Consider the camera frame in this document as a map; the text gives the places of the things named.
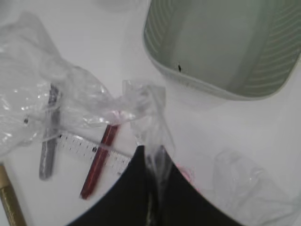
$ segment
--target ruler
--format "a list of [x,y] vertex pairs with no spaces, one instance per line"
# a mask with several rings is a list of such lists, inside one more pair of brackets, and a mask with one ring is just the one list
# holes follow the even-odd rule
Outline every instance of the ruler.
[[[99,144],[100,141],[99,143],[96,143],[66,131],[57,138],[56,150],[71,154],[81,160],[92,163]],[[130,156],[124,153],[109,149],[109,154],[104,163],[103,171],[120,176],[127,168],[131,159],[132,158]]]

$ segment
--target white table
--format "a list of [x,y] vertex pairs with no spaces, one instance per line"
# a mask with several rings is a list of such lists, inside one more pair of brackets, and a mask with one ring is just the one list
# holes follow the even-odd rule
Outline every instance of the white table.
[[[24,2],[41,18],[62,56],[88,69],[114,96],[121,94],[125,79],[149,79],[166,86],[166,120],[177,148],[174,160],[194,171],[196,186],[210,189],[213,157],[233,149],[263,166],[291,197],[301,190],[300,64],[273,97],[224,100],[166,81],[154,68],[142,43],[146,0]],[[135,142],[128,130],[123,128],[116,147],[133,153]],[[54,176],[42,182],[40,147],[19,148],[4,161],[28,225],[64,226],[96,203],[114,181],[102,178],[93,198],[83,201],[79,193],[89,165],[58,154]]]

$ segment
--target red marker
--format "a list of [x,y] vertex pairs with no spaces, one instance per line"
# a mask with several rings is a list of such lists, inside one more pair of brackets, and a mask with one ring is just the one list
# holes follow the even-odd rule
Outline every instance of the red marker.
[[[119,125],[117,126],[108,125],[104,132],[101,144],[104,144],[106,146],[111,146],[116,137],[118,130],[119,130]],[[106,150],[105,148],[103,147],[98,148],[95,158],[93,159],[90,171],[84,183],[84,186],[80,192],[80,196],[82,199],[87,199],[95,190],[96,184],[101,175],[104,162],[108,156],[108,153],[109,151]]]

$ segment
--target clear plastic bag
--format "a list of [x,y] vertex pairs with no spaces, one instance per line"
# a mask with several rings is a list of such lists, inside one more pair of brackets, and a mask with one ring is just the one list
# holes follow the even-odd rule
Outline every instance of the clear plastic bag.
[[215,157],[213,191],[203,192],[246,226],[291,226],[301,211],[299,197],[290,200],[262,167],[234,151]]
[[30,13],[0,28],[0,73],[0,154],[33,139],[51,140],[64,129],[130,122],[162,189],[171,165],[156,158],[165,157],[162,146],[174,152],[163,115],[165,88],[124,81],[123,95],[113,98],[92,74],[61,58]]

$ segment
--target gold marker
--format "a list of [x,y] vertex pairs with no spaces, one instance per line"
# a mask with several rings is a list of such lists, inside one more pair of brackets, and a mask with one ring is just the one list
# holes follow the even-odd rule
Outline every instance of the gold marker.
[[10,226],[26,226],[15,191],[3,165],[0,165],[0,198]]

